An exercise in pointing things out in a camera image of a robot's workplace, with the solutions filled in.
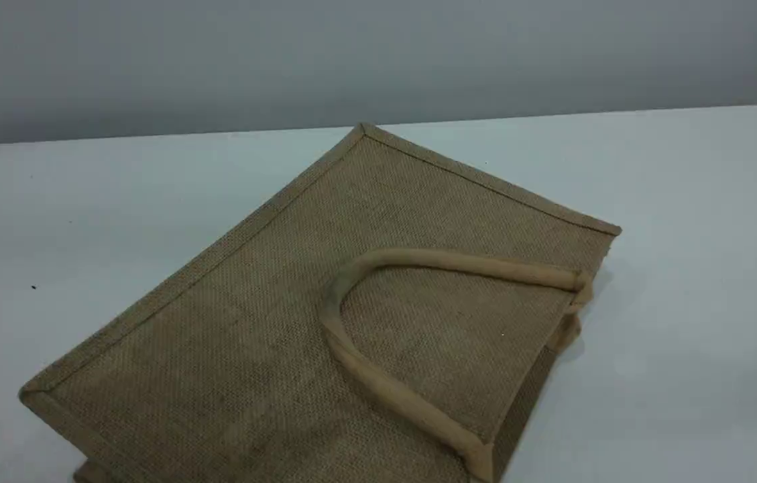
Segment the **white surface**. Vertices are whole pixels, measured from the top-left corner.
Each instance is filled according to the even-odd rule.
[[[757,481],[757,107],[388,129],[624,228],[506,481]],[[81,461],[17,389],[345,132],[0,146],[0,481]]]

